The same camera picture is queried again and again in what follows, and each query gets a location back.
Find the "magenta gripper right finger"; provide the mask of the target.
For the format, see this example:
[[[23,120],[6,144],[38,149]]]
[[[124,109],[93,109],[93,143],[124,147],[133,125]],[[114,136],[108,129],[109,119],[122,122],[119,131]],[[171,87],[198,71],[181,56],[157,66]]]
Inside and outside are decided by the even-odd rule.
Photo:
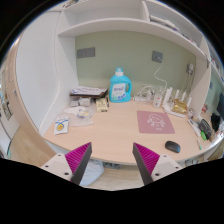
[[[133,144],[132,153],[145,185],[182,169],[169,155],[159,155],[138,143]]]

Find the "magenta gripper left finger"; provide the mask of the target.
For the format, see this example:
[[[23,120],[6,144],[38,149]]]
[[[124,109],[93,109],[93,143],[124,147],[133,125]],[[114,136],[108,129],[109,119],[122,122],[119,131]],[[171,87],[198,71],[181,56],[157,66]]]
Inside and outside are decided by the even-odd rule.
[[[79,185],[92,153],[92,144],[86,143],[66,153],[57,153],[41,166],[45,171]]]

